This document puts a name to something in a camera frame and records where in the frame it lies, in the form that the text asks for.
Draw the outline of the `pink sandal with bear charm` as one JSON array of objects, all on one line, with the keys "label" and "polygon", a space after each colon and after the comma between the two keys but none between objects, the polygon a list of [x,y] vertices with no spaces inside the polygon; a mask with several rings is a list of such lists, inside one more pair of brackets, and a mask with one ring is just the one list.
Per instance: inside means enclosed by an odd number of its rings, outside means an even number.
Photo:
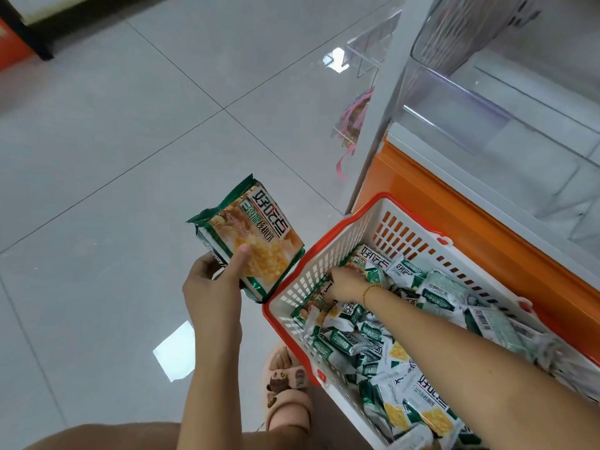
[{"label": "pink sandal with bear charm", "polygon": [[[273,349],[273,351],[280,346],[286,345],[280,343]],[[299,362],[302,365],[305,373],[305,381],[302,388],[288,389],[276,396],[270,396],[266,391],[265,374],[266,364],[271,359],[273,351],[267,357],[260,383],[261,387],[263,388],[264,397],[263,403],[265,411],[265,430],[273,431],[276,428],[293,426],[309,432],[311,430],[311,415],[313,407],[311,398],[308,394],[308,388],[310,385],[308,372],[302,363]]]}]

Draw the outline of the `small clear plastic bin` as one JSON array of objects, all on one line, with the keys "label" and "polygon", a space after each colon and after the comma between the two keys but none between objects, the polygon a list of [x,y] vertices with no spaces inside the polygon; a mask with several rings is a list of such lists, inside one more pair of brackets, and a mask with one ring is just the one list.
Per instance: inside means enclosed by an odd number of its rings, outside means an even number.
[{"label": "small clear plastic bin", "polygon": [[357,78],[382,66],[401,12],[401,8],[397,9],[394,14],[346,43],[342,65],[356,68]]}]

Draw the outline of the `person's right forearm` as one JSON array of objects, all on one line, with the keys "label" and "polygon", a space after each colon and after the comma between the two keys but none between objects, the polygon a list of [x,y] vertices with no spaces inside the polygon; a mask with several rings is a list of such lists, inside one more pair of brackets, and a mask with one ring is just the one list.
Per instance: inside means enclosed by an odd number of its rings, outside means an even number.
[{"label": "person's right forearm", "polygon": [[600,450],[600,407],[520,356],[381,288],[368,309],[492,450]]}]

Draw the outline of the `black and white furniture base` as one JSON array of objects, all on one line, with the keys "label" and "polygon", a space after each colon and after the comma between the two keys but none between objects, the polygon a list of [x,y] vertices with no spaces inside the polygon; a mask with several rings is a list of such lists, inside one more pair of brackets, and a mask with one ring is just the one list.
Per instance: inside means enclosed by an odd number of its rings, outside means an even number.
[{"label": "black and white furniture base", "polygon": [[69,0],[51,7],[33,20],[10,3],[0,0],[0,20],[41,60],[53,59],[52,47],[57,41],[98,26],[122,14],[137,14],[165,0]]}]

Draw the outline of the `person's left forearm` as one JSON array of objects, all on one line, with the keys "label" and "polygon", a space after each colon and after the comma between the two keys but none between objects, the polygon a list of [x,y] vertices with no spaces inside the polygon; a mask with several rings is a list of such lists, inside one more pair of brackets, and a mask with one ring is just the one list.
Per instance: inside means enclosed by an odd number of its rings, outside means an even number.
[{"label": "person's left forearm", "polygon": [[196,332],[195,365],[176,450],[242,450],[238,323],[217,336]]}]

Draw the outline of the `white and orange shelf unit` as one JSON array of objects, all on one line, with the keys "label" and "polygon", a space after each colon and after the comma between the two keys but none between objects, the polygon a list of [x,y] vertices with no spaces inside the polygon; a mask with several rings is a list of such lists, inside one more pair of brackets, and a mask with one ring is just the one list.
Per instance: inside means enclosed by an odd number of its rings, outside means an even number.
[{"label": "white and orange shelf unit", "polygon": [[338,207],[392,196],[600,367],[600,0],[401,0],[343,52],[373,88]]}]

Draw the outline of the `person's foot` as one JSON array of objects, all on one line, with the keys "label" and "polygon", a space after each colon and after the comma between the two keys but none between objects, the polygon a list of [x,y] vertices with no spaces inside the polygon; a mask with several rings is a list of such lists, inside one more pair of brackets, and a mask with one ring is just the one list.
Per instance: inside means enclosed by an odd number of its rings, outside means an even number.
[{"label": "person's foot", "polygon": [[267,393],[270,396],[276,396],[288,389],[299,389],[304,385],[304,381],[304,369],[297,358],[289,352],[286,346],[276,348],[266,364]]}]

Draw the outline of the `large clear plastic bin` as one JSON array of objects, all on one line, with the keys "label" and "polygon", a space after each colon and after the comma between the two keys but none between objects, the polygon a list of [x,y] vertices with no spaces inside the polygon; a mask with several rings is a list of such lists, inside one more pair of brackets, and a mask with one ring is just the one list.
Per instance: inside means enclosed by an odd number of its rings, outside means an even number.
[{"label": "large clear plastic bin", "polygon": [[398,102],[472,153],[521,123],[600,166],[600,0],[436,0]]}]

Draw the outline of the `person's left hand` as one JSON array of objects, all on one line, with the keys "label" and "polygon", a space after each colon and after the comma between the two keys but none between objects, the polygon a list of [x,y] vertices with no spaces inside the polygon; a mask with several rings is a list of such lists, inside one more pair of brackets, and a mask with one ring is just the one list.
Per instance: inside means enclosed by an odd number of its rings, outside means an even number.
[{"label": "person's left hand", "polygon": [[220,284],[224,268],[211,252],[207,252],[193,263],[182,287],[198,339],[210,336],[241,338],[241,287]]}]

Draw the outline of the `white basket with red rim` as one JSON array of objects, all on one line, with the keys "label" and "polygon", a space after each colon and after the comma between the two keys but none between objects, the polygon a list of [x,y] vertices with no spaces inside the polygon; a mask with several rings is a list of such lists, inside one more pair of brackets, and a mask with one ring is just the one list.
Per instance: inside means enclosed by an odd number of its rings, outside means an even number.
[{"label": "white basket with red rim", "polygon": [[457,209],[437,198],[398,198],[380,192],[340,221],[309,249],[263,306],[263,314],[307,370],[308,378],[349,421],[331,418],[326,434],[336,448],[399,448],[369,420],[358,393],[343,373],[313,348],[292,312],[330,268],[356,246],[381,256],[403,254],[422,270],[438,270],[497,306],[507,317],[539,332],[554,333],[600,374],[600,290],[549,259],[503,224],[451,197]]}]

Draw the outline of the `green yellow snack packet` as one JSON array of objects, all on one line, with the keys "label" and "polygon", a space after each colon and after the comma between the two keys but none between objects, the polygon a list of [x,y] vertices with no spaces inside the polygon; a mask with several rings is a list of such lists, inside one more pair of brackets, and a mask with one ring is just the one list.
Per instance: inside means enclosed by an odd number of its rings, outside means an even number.
[{"label": "green yellow snack packet", "polygon": [[305,254],[304,246],[296,249],[289,239],[265,238],[261,233],[244,232],[230,223],[197,226],[196,235],[222,266],[230,263],[241,245],[251,246],[251,258],[241,282],[244,295],[256,303],[265,303]]},{"label": "green yellow snack packet", "polygon": [[194,226],[195,233],[197,226],[216,227],[230,223],[244,232],[261,233],[265,238],[289,239],[296,249],[304,246],[280,206],[252,174],[238,183],[220,204],[204,209],[187,223]]}]

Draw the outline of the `pile of green snack packets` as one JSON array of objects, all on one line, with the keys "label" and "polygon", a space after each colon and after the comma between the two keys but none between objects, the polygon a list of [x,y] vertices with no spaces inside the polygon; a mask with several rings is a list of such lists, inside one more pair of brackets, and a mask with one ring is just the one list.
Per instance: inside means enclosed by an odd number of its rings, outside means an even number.
[{"label": "pile of green snack packets", "polygon": [[[551,367],[573,373],[568,349],[551,335],[532,331],[533,339],[521,338],[511,319],[493,307],[471,306],[468,291],[438,271],[424,278],[419,299],[412,302],[414,293],[402,289],[408,283],[389,277],[387,258],[367,245],[356,246],[337,266],[364,275],[402,302],[506,348],[555,380]],[[415,450],[435,446],[492,450],[443,400],[372,311],[356,302],[325,299],[327,286],[328,275],[311,292],[305,308],[296,311],[297,319],[304,323],[313,348],[357,388],[364,412],[386,438],[401,441],[403,448],[419,443]]]}]

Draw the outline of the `person's right hand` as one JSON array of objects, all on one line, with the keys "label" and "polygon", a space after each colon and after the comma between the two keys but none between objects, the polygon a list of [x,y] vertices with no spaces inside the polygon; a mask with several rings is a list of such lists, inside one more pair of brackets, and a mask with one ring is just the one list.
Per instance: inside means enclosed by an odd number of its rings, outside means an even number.
[{"label": "person's right hand", "polygon": [[372,297],[381,292],[381,288],[366,280],[364,275],[344,267],[343,299],[334,299],[337,302],[356,302],[368,308]]}]

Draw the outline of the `person's leg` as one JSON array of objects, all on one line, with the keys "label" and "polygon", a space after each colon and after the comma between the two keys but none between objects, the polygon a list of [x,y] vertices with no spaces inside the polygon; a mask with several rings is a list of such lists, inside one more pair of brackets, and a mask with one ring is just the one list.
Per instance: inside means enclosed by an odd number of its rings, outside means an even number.
[{"label": "person's leg", "polygon": [[[56,432],[22,450],[176,450],[181,424],[139,422],[109,425],[89,423]],[[296,426],[244,432],[232,450],[308,450],[309,433]]]}]

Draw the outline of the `orange box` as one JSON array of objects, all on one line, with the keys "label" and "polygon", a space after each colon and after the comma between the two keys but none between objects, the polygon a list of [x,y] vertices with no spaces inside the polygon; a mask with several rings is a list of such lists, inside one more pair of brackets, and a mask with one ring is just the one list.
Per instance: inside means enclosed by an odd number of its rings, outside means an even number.
[{"label": "orange box", "polygon": [[0,72],[34,56],[34,51],[0,17]]}]

